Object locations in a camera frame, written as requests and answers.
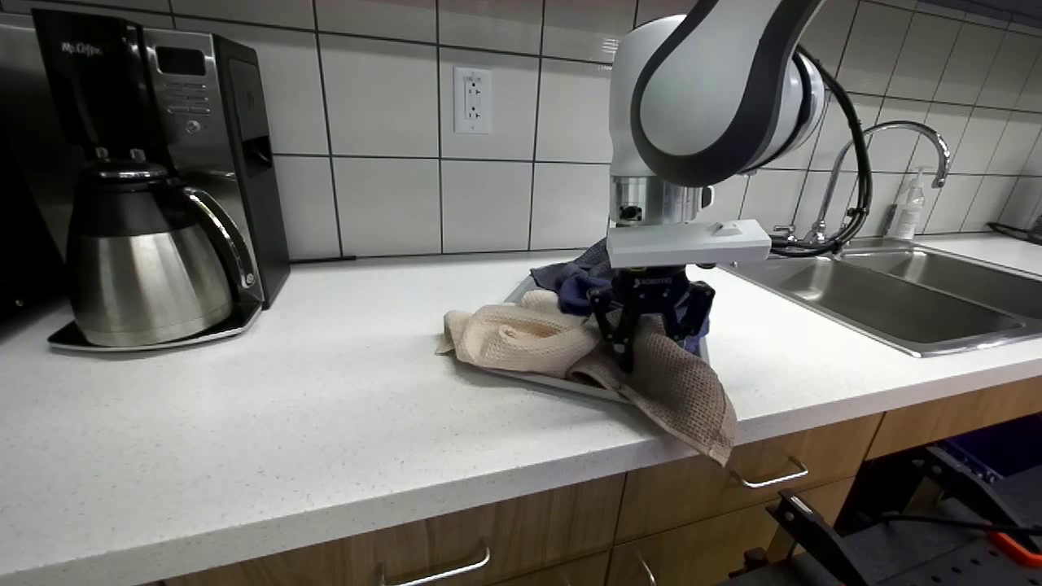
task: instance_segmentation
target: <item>drawer handle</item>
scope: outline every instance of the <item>drawer handle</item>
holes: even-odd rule
[[[797,478],[807,478],[810,468],[800,466],[795,457],[787,457],[787,464],[795,466],[795,471],[786,471],[786,477],[773,477],[773,478],[743,478],[740,471],[729,471],[735,483],[743,483],[748,493],[761,493],[761,489],[773,489],[773,487],[786,487],[786,483],[797,483]]]
[[[635,558],[637,558],[637,564],[645,570],[647,586],[657,586],[657,577],[655,577],[651,564],[641,555],[635,555]]]
[[[384,577],[384,568],[376,570],[376,586],[424,586],[424,582],[438,582],[438,579],[448,579],[448,577],[464,577],[464,575],[478,575],[493,564],[493,546],[488,542],[482,542],[482,558],[472,562],[472,564],[463,564],[463,568],[448,568],[448,570],[438,570],[438,575],[426,575],[426,577],[416,577],[416,579],[401,579],[401,582],[386,582]]]

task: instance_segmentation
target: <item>white countertop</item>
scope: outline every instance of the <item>white countertop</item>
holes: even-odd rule
[[[1031,246],[931,246],[1042,274]],[[0,334],[0,582],[146,582],[679,457],[624,406],[437,355],[445,309],[544,260],[294,266],[248,335],[146,360],[48,351],[67,312]],[[1042,342],[909,360],[705,280],[743,442],[1042,374]]]

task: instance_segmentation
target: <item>black cable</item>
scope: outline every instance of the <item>black cable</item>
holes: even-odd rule
[[[836,99],[846,127],[851,127],[851,141],[854,141],[854,157],[856,157],[856,206],[846,210],[846,223],[836,236],[831,236],[823,246],[797,246],[797,241],[773,241],[773,256],[778,257],[817,257],[817,256],[836,256],[865,223],[868,210],[873,210],[873,167],[868,167],[868,146],[856,118],[856,108],[851,103],[851,95],[842,93],[842,85],[823,73],[823,66],[807,52],[797,50],[807,61],[814,61],[814,68],[819,73],[826,93]]]
[[[882,511],[880,521],[948,526],[948,528],[1003,532],[1003,536],[1042,536],[1039,526],[1016,528],[1016,526],[958,521],[958,519],[931,519],[931,514],[905,514],[905,511]]]

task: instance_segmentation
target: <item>stainless steel sink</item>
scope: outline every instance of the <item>stainless steel sink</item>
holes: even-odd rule
[[[945,260],[948,257],[929,256],[926,263],[931,263],[931,270],[913,270],[916,257],[893,256],[864,256],[851,260],[786,257],[740,266],[732,274],[913,355],[967,351],[1042,334],[1039,318],[1008,312],[1008,304],[990,305],[977,304],[977,298],[964,298],[969,288],[964,288],[964,295],[948,295],[941,285],[958,278],[948,274],[951,266]]]
[[[1024,318],[1042,318],[1042,285],[1020,274],[967,263],[921,247],[905,256],[851,256],[842,263],[882,270],[909,285],[934,288]]]

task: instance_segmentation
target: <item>carafe handle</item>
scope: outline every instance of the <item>carafe handle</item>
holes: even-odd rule
[[[207,223],[207,236],[218,237],[216,247],[229,270],[233,305],[241,312],[253,312],[256,305],[265,305],[265,290],[248,241],[207,192],[184,185],[184,200],[202,214],[202,223]]]

